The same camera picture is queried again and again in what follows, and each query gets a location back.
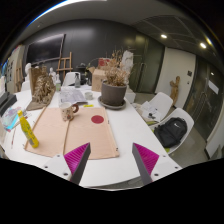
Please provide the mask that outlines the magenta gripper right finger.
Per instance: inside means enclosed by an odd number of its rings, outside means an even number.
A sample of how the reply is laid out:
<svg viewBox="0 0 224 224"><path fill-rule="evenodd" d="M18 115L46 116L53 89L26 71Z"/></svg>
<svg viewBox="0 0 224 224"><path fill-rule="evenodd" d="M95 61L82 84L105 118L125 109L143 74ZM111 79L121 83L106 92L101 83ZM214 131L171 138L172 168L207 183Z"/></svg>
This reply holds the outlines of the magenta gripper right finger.
<svg viewBox="0 0 224 224"><path fill-rule="evenodd" d="M137 143L134 143L132 146L132 154L143 184L150 184L152 182L151 174L159 159L159 155Z"/></svg>

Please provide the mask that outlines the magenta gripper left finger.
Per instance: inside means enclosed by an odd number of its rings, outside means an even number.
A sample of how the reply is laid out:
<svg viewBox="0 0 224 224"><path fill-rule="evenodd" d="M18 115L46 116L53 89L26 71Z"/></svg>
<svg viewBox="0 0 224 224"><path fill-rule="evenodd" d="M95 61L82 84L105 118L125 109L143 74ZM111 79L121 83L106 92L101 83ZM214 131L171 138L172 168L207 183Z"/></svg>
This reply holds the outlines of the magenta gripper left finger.
<svg viewBox="0 0 224 224"><path fill-rule="evenodd" d="M76 185L80 183L90 153L90 144L86 143L64 155L65 161L72 174L70 179L72 183Z"/></svg>

